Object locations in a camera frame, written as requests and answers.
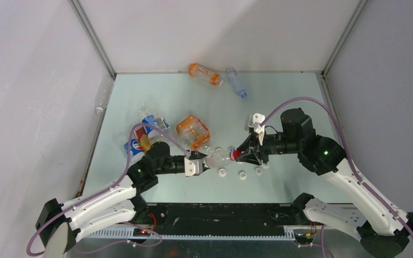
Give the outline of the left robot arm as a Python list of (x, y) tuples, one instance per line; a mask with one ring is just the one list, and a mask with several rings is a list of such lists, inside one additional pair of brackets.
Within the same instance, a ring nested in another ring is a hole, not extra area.
[(45, 248), (42, 254), (62, 256), (86, 236), (114, 224), (155, 226), (142, 193), (157, 185), (158, 175), (201, 174), (206, 170), (205, 157), (195, 150), (187, 156), (171, 155), (167, 143), (157, 142), (103, 189), (63, 203), (55, 198), (47, 201), (35, 225), (35, 235)]

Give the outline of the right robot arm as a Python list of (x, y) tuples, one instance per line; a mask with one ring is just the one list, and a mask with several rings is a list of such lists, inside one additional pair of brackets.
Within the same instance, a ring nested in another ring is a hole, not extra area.
[(268, 134), (265, 116), (249, 115), (245, 124), (249, 135), (235, 151), (235, 160), (263, 165), (270, 155), (296, 154), (303, 167), (345, 194), (355, 211), (331, 207), (302, 193), (291, 203), (295, 223), (304, 225), (312, 221), (331, 226), (358, 240), (373, 257), (401, 254), (413, 233), (413, 212), (404, 211), (386, 198), (348, 160), (339, 143), (317, 134), (310, 116), (302, 109), (285, 110), (280, 119), (282, 131)]

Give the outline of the Pepsi bottle blue label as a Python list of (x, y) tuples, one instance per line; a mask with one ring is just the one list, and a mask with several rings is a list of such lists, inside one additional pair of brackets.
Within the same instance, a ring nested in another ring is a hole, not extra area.
[(142, 107), (140, 109), (141, 115), (143, 116), (142, 123), (150, 125), (150, 127), (145, 126), (144, 129), (149, 139), (157, 138), (160, 134), (155, 128), (160, 129), (158, 122), (156, 120), (155, 112), (153, 112), (148, 107)]

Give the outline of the Nongfu Spring red label bottle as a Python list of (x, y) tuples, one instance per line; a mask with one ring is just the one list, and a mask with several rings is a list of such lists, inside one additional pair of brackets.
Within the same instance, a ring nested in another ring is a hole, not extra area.
[(236, 159), (233, 152), (220, 150), (205, 157), (204, 163), (209, 168), (221, 168), (234, 162)]

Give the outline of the red bottle cap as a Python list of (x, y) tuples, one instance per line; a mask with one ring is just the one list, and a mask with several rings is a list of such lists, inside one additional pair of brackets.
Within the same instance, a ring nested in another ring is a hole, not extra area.
[(232, 161), (235, 161), (241, 154), (242, 154), (242, 151), (240, 151), (240, 150), (233, 150), (233, 151), (230, 152), (229, 157), (230, 157), (230, 159), (231, 159)]

